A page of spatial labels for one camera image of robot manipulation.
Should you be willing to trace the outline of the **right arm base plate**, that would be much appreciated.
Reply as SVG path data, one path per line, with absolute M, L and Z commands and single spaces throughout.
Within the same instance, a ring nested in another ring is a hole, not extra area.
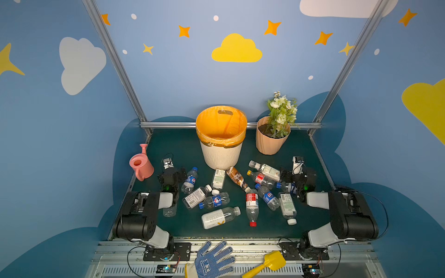
M 312 247 L 309 243 L 280 241 L 278 243 L 286 261 L 328 261 L 327 249 Z

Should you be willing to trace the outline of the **clear bottle white label top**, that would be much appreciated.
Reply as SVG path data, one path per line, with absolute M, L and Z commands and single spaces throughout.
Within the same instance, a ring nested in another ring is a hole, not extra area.
M 276 182 L 280 182 L 280 171 L 265 163 L 261 164 L 255 161 L 250 161 L 249 167 L 258 170 L 259 172 L 263 173 L 265 176 Z

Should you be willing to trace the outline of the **white label bottle white cap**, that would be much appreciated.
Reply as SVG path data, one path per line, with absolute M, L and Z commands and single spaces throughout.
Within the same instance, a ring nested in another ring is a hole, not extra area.
M 189 210 L 198 206 L 206 199 L 207 194 L 211 193 L 213 188 L 210 185 L 202 186 L 183 198 L 185 207 Z

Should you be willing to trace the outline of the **green white label bottle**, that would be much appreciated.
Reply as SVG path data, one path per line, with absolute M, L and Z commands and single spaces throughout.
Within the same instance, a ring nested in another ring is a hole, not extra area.
M 225 177 L 226 177 L 225 170 L 216 169 L 214 177 L 212 179 L 212 187 L 217 190 L 223 189 Z

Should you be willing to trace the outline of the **brown tea bottle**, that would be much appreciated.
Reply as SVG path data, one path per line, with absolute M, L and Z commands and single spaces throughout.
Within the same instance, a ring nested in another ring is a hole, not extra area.
M 241 173 L 238 170 L 236 170 L 235 167 L 232 166 L 229 169 L 227 169 L 226 174 L 236 185 L 240 186 L 245 192 L 249 192 L 248 185 L 246 184 Z

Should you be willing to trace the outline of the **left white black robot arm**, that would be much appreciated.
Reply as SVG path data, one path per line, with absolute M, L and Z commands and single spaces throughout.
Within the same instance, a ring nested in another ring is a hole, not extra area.
M 141 241 L 148 248 L 173 253 L 174 240 L 169 232 L 157 226 L 158 211 L 176 211 L 179 183 L 186 178 L 185 169 L 165 169 L 158 179 L 160 189 L 148 192 L 128 192 L 112 227 L 115 238 Z

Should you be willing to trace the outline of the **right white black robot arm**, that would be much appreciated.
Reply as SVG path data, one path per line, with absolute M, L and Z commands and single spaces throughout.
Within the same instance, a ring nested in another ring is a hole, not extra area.
M 378 224 L 364 193 L 349 187 L 316 192 L 315 181 L 316 173 L 311 169 L 301 170 L 298 174 L 282 169 L 280 184 L 277 185 L 307 206 L 329 212 L 327 224 L 302 235 L 301 250 L 322 250 L 345 240 L 360 242 L 379 238 Z

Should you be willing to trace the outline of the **large white label bottle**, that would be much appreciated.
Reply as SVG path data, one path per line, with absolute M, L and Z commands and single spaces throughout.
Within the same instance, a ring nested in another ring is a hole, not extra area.
M 235 217 L 241 215 L 239 207 L 225 207 L 223 209 L 215 210 L 210 213 L 206 213 L 201 217 L 203 228 L 211 229 L 235 219 Z

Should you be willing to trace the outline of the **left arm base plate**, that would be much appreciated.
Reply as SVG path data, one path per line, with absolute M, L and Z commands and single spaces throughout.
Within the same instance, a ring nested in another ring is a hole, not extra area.
M 147 246 L 144 251 L 143 261 L 188 261 L 190 259 L 190 256 L 190 242 L 174 242 L 169 243 L 165 249 L 156 249 L 154 247 Z

